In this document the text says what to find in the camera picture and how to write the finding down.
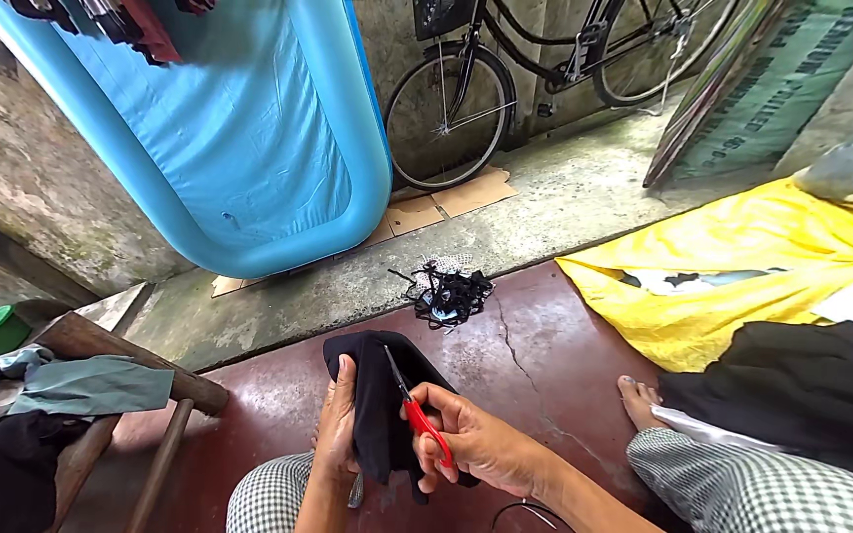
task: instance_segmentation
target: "bicycle frame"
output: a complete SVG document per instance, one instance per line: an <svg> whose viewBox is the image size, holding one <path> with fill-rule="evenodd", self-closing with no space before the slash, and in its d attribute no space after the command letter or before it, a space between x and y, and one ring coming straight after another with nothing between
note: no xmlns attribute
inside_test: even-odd
<svg viewBox="0 0 853 533"><path fill-rule="evenodd" d="M604 0L594 0L591 2L591 5L587 9L583 30L581 30L577 35L574 37L559 37L555 39L542 37L525 29L518 19L515 18L515 15L512 14L512 11L509 10L509 7L505 5L504 0L492 0L499 14L503 16L509 26L512 27L512 29L515 30L522 39L542 45L573 44L575 46L571 58L567 61L568 66L565 69L560 68L562 64L559 64L557 67L549 68L544 67L535 60L529 58L518 49L515 42L506 35L503 27L500 26L499 21L497 21L489 12L489 9L486 8L486 2L487 0L476 0L476 5L473 7L473 14L469 22L468 30L464 35L464 46L461 54L465 61L461 66L460 77L457 80L453 100L449 105L448 116L450 117L456 116L460 106L463 104L466 90L469 86L469 80L472 77L476 49L480 46L480 30L482 29L483 24L489 28L489 32L492 34L493 39L503 47L505 53L508 54L516 64L529 72L532 72L536 76L539 76L539 78L545 79L545 89L552 94L574 87L576 84L589 78L595 67L616 61L637 46L643 45L645 42L650 42L658 34L667 30L667 28L663 28L654 33L651 33L650 28L646 27L634 30L629 34L624 35L618 41L609 44L608 51L612 53L601 58L599 61L582 67L580 64L581 58L582 56L586 56L587 48L598 41L602 32L610 30L608 21L598 20L601 12L601 6L605 5ZM647 6L646 0L638 0L638 2L640 2L641 9L644 11L644 15L649 24L652 18L650 8ZM668 0L668 2L673 6L677 16L680 17L681 10L677 5L677 1ZM622 46L625 46L635 40L637 42L634 42L631 46L621 49ZM440 57L442 67L442 53L440 54Z"/></svg>

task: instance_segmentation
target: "hand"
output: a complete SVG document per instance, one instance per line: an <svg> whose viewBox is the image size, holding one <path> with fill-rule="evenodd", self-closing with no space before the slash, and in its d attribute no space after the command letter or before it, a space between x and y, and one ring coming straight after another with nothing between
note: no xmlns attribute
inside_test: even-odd
<svg viewBox="0 0 853 533"><path fill-rule="evenodd" d="M354 382L357 379L357 366L350 356L344 354L338 357L338 363L338 381L328 383L328 394L317 424L312 475L317 471L338 480L352 481L360 472L351 447L354 439Z"/></svg>
<svg viewBox="0 0 853 533"><path fill-rule="evenodd" d="M420 405L433 406L439 411L425 409L426 417L440 430L458 466L448 468L440 464L443 449L432 435L414 435L413 450L425 474L420 479L420 491L434 491L439 474L456 483L462 470L513 496L536 495L541 486L540 476L553 455L551 451L468 399L438 385L421 383L410 391L410 396ZM400 418L407 419L403 408Z"/></svg>

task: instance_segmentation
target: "concrete floor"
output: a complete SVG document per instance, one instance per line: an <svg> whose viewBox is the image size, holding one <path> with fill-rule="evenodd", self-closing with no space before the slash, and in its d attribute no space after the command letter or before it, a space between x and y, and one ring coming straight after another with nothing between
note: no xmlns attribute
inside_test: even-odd
<svg viewBox="0 0 853 533"><path fill-rule="evenodd" d="M231 491L246 472L309 448L328 380L324 340L364 329L408 336L461 394L566 458L627 505L652 512L653 500L626 464L624 447L634 428L614 382L629 374L656 383L659 369L588 309L558 266L548 262L500 278L486 310L448 335L430 331L410 309L400 309L208 373L230 390L230 403L219 418L194 412L147 530L224 531ZM169 417L167 410L124 416L63 533L121 530ZM488 486L444 487L429 505L418 506L402 472L386 487L367 481L365 491L361 509L349 514L349 531L485 531L496 510L515 501ZM534 517L524 514L497 531L551 531L538 519L525 523ZM669 531L680 529L668 512L654 509L651 518Z"/></svg>
<svg viewBox="0 0 853 533"><path fill-rule="evenodd" d="M608 111L552 131L493 164L519 195L361 250L349 250L211 299L216 277L196 269L158 285L125 338L186 369L211 369L265 353L405 304L409 272L422 254L469 252L487 276L541 262L751 187L761 176L706 182L648 196L641 181L663 116L635 114L596 129Z"/></svg>

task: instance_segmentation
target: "blue inflatable pool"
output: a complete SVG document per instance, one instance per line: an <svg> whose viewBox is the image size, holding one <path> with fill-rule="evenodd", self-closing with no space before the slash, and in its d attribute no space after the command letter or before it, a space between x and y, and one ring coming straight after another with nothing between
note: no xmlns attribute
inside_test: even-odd
<svg viewBox="0 0 853 533"><path fill-rule="evenodd" d="M0 0L0 38L163 236L257 278L363 241L390 163L350 0L151 0L183 62L150 67L65 2L80 35Z"/></svg>

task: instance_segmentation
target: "bicycle basket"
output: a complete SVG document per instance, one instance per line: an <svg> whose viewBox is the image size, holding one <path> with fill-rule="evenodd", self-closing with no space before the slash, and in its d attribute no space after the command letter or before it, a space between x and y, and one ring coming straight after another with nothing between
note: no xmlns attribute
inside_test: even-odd
<svg viewBox="0 0 853 533"><path fill-rule="evenodd" d="M417 41L443 35L469 22L477 0L413 0Z"/></svg>

